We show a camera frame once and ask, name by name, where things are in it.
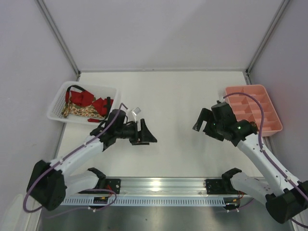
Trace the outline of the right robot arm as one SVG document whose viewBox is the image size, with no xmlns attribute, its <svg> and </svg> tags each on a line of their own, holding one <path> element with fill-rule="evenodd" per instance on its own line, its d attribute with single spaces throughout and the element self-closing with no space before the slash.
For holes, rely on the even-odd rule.
<svg viewBox="0 0 308 231">
<path fill-rule="evenodd" d="M 230 141 L 244 153 L 265 178 L 262 183 L 240 169 L 225 172 L 227 185 L 250 195 L 266 207 L 270 216 L 283 224 L 308 208 L 308 183 L 288 171 L 263 144 L 260 131 L 253 122 L 237 120 L 228 103 L 218 103 L 211 109 L 202 108 L 193 130 L 219 141 Z"/>
</svg>

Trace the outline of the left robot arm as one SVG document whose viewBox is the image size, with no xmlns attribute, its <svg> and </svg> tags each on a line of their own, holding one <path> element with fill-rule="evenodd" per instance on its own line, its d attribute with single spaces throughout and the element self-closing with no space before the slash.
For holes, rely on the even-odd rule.
<svg viewBox="0 0 308 231">
<path fill-rule="evenodd" d="M 84 173 L 74 175 L 73 172 L 97 154 L 103 153 L 114 145 L 118 139 L 128 140 L 131 145 L 149 145 L 156 143 L 156 137 L 149 131 L 145 120 L 128 120 L 127 113 L 114 109 L 103 120 L 82 145 L 63 157 L 49 162 L 38 161 L 32 170 L 23 209 L 30 212 L 26 204 L 33 198 L 48 211 L 56 209 L 66 198 L 76 193 L 104 193 L 108 196 L 116 192 L 107 185 L 106 175 L 91 167 Z"/>
</svg>

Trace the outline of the dark brown patterned tie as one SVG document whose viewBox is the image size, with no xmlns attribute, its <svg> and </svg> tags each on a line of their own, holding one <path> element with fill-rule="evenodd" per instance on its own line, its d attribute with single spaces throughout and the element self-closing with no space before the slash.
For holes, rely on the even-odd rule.
<svg viewBox="0 0 308 231">
<path fill-rule="evenodd" d="M 255 122 L 250 122 L 250 124 L 257 129 L 257 124 Z"/>
</svg>

